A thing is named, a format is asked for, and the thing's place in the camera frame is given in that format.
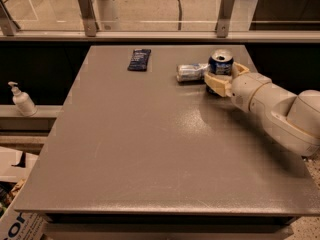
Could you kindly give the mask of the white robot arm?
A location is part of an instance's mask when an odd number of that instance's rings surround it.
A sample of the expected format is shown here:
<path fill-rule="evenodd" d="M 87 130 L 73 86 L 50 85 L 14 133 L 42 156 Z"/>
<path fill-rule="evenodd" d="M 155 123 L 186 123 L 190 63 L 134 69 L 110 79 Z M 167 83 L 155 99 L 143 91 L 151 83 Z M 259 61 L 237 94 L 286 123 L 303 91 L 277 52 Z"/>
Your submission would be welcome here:
<path fill-rule="evenodd" d="M 231 75 L 204 74 L 205 83 L 234 106 L 251 113 L 263 130 L 291 152 L 304 157 L 320 148 L 320 92 L 296 95 L 237 62 Z"/>

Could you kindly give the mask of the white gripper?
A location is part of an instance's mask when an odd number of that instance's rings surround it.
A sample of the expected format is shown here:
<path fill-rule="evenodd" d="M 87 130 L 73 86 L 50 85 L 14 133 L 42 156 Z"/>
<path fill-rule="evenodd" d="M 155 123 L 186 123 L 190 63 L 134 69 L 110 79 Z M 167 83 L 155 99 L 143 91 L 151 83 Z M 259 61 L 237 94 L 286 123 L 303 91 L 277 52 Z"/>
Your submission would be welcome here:
<path fill-rule="evenodd" d="M 204 74 L 204 81 L 219 96 L 231 96 L 232 104 L 245 113 L 270 113 L 270 97 L 267 91 L 272 86 L 272 80 L 260 73 L 249 72 L 248 67 L 234 62 L 232 77 L 207 72 Z"/>

